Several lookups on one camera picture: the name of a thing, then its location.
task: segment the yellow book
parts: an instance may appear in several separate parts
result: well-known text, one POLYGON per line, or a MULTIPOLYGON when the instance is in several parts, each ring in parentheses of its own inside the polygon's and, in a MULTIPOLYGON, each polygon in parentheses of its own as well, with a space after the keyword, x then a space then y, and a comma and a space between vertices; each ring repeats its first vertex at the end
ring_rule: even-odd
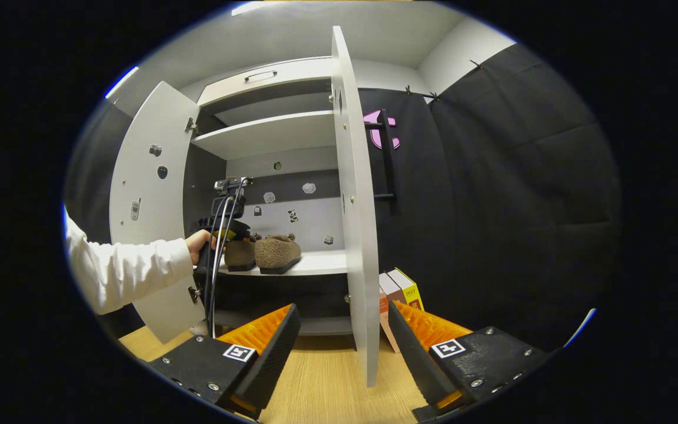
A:
POLYGON ((425 311, 423 301, 420 298, 420 291, 417 290, 417 284, 412 279, 407 277, 399 268, 394 268, 393 271, 387 272, 387 274, 401 288, 401 291, 404 293, 404 301, 406 301, 407 305, 425 311))

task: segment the person's arm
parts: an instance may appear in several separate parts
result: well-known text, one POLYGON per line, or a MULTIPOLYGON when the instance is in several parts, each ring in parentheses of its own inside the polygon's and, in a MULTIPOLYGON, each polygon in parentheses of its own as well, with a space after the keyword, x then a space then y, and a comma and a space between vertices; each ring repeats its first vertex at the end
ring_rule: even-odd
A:
POLYGON ((210 233, 201 230, 186 240, 151 244, 98 244, 65 209, 65 238, 75 280, 97 314, 122 306, 192 276, 193 261, 210 233))

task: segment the pink object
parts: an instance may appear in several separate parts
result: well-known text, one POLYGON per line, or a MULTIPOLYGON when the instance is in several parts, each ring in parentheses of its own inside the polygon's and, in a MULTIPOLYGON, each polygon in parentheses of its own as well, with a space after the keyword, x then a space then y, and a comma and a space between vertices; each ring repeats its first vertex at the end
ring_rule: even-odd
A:
MULTIPOLYGON (((381 132, 379 130, 371 130, 371 140, 377 148, 383 148, 381 146, 381 132)), ((391 139, 392 144, 394 145, 394 150, 399 147, 399 139, 394 137, 391 139)))
POLYGON ((370 112, 368 113, 368 115, 363 116, 363 121, 375 124, 378 122, 378 116, 380 115, 380 113, 381 113, 380 110, 370 112))
MULTIPOLYGON (((369 122, 372 124, 378 123, 378 116, 380 115, 381 111, 376 110, 374 112, 368 113, 368 115, 363 116, 363 121, 364 122, 369 122)), ((394 118, 389 118, 388 119, 388 126, 390 127, 395 127, 396 126, 396 119, 394 118)), ((371 140, 373 141, 373 144, 377 148, 383 148, 381 145, 381 132, 380 130, 371 130, 371 140)), ((394 150, 399 147, 399 139, 394 137, 391 139, 392 144, 394 145, 394 150)))

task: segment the open cabinet door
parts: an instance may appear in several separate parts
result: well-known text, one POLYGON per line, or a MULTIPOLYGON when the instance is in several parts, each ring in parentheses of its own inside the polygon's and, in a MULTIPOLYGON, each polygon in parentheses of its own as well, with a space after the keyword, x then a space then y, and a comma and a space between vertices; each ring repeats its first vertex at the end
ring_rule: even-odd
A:
MULTIPOLYGON (((188 119, 197 120, 198 111, 195 102, 163 81, 145 99, 124 136, 111 177, 112 243, 185 238, 182 185, 192 135, 186 126, 188 119), (161 148, 161 155, 151 153, 151 145, 161 148)), ((192 276, 134 301, 161 343, 205 319, 202 303, 193 303, 188 287, 195 288, 192 276)))
POLYGON ((333 28, 331 58, 331 95, 344 209, 342 220, 352 331, 360 370, 368 387, 373 387, 378 369, 380 325, 376 212, 360 94, 339 26, 333 28))

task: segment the drawer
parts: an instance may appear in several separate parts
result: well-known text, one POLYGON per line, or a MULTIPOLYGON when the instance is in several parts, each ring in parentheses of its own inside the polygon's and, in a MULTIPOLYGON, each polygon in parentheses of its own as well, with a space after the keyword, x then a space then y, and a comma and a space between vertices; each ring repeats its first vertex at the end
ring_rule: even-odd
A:
POLYGON ((330 80, 331 57, 298 59, 290 62, 266 65, 257 69, 224 78, 205 87, 197 104, 200 107, 236 94, 247 93, 258 88, 299 81, 330 80))

